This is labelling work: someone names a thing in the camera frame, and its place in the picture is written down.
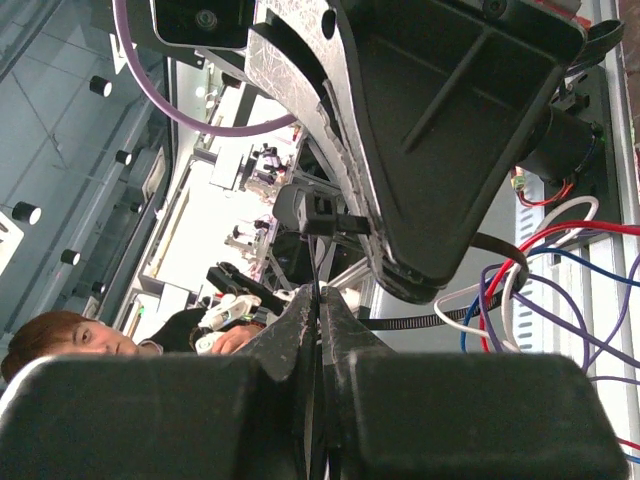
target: white wire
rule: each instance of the white wire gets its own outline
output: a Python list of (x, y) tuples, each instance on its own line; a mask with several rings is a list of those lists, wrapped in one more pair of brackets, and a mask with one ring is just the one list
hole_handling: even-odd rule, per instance
[[(461, 323), (456, 322), (455, 320), (453, 320), (452, 318), (448, 317), (444, 311), (442, 310), (442, 304), (449, 302), (455, 298), (458, 297), (462, 297), (464, 295), (468, 295), (471, 293), (477, 293), (478, 290), (480, 289), (480, 284), (477, 283), (475, 285), (472, 285), (470, 287), (467, 287), (465, 289), (459, 290), (457, 292), (453, 292), (450, 293), (448, 295), (445, 295), (444, 297), (439, 298), (438, 300), (436, 300), (436, 302), (433, 304), (433, 309), (436, 312), (436, 315), (438, 315), (438, 317), (440, 317), (440, 319), (446, 323), (447, 325), (455, 328), (456, 330), (460, 330), (462, 332), (466, 332), (466, 333), (470, 333), (473, 335), (478, 335), (480, 337), (483, 338), (488, 338), (490, 339), (491, 337), (489, 336), (489, 334), (487, 332), (485, 332), (484, 330), (480, 330), (477, 328), (473, 328), (473, 327), (468, 327), (466, 325), (462, 325)], [(512, 343), (508, 342), (508, 341), (503, 341), (502, 344), (508, 348), (511, 351), (518, 351), (517, 347), (514, 346)]]
[[(536, 231), (534, 233), (534, 235), (536, 233), (541, 232), (542, 230), (546, 229), (549, 225), (551, 225), (551, 222), (553, 222), (556, 218), (558, 218), (560, 215), (562, 215), (564, 212), (566, 212), (567, 210), (577, 206), (577, 205), (582, 205), (584, 203), (588, 203), (591, 205), (591, 208), (589, 209), (589, 212), (587, 213), (586, 217), (584, 218), (585, 221), (590, 221), (593, 220), (596, 216), (596, 213), (598, 213), (598, 207), (600, 206), (598, 199), (595, 197), (590, 197), (590, 196), (583, 196), (583, 197), (576, 197), (573, 198), (571, 200), (568, 200), (566, 202), (564, 202), (562, 205), (558, 206), (557, 208), (555, 208), (553, 211), (551, 211), (549, 213), (549, 215), (547, 215), (544, 220), (542, 220), (542, 222), (540, 222), (540, 225), (538, 225), (538, 228), (536, 228)], [(578, 235), (583, 229), (582, 228), (575, 228), (572, 229), (569, 233), (567, 233), (565, 236), (563, 236), (562, 238), (560, 238), (557, 242), (555, 242), (552, 247), (554, 248), (560, 248), (563, 245), (565, 245), (567, 242), (569, 242), (570, 240), (573, 240), (576, 235)], [(529, 252), (535, 247), (530, 247), (528, 248), (524, 254), (525, 255), (529, 255)], [(536, 257), (532, 257), (529, 259), (529, 261), (531, 262), (532, 260), (534, 260)], [(507, 340), (512, 343), (513, 345), (517, 345), (517, 341), (515, 339), (515, 336), (513, 335), (513, 306), (511, 304), (511, 291), (513, 290), (513, 285), (516, 281), (516, 276), (518, 275), (518, 272), (520, 271), (520, 265), (515, 264), (511, 270), (509, 271), (509, 274), (507, 276), (507, 280), (505, 281), (504, 284), (504, 290), (502, 291), (502, 305), (500, 307), (500, 311), (502, 314), (502, 326), (504, 328), (504, 332), (505, 335), (507, 337)]]

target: scratched surface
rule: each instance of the scratched surface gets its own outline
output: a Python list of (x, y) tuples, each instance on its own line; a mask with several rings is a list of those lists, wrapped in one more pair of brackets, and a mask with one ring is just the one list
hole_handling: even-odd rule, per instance
[(619, 5), (620, 17), (626, 23), (625, 38), (622, 44), (635, 129), (637, 167), (638, 158), (640, 158), (640, 2), (638, 0), (619, 0)]

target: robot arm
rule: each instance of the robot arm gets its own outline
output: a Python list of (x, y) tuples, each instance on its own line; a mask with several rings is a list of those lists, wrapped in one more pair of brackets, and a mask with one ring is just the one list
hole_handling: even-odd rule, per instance
[(253, 307), (259, 307), (261, 300), (255, 295), (225, 295), (222, 297), (220, 304), (216, 305), (204, 314), (198, 326), (213, 330), (202, 338), (196, 344), (196, 352), (198, 355), (211, 353), (211, 349), (216, 341), (224, 335), (219, 330), (234, 320), (243, 318), (251, 313)]

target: black jacket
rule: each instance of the black jacket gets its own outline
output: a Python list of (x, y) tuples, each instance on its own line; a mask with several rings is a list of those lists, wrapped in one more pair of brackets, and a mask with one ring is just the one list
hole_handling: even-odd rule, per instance
[[(194, 353), (195, 350), (191, 347), (189, 338), (206, 312), (204, 308), (178, 312), (172, 315), (149, 340), (160, 345), (164, 353)], [(201, 336), (196, 332), (193, 335), (193, 341), (195, 342)]]

